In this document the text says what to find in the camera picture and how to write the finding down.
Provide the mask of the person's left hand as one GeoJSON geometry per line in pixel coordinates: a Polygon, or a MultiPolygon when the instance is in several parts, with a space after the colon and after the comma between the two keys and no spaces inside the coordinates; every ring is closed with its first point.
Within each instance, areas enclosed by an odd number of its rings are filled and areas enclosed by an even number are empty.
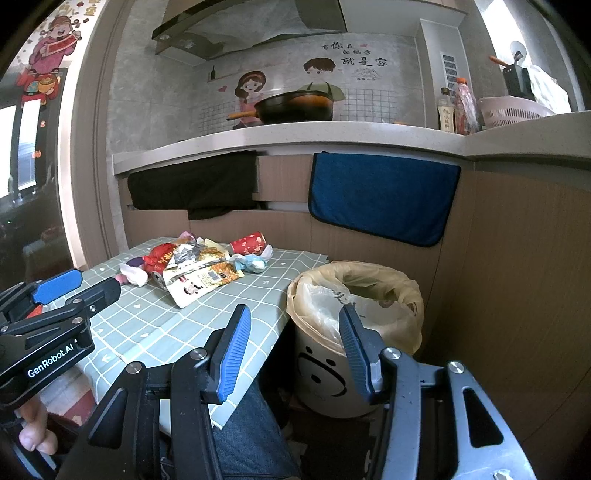
{"type": "Polygon", "coordinates": [[[53,455],[57,451],[56,435],[47,428],[48,413],[38,395],[23,404],[17,413],[23,422],[19,433],[21,445],[29,452],[53,455]]]}

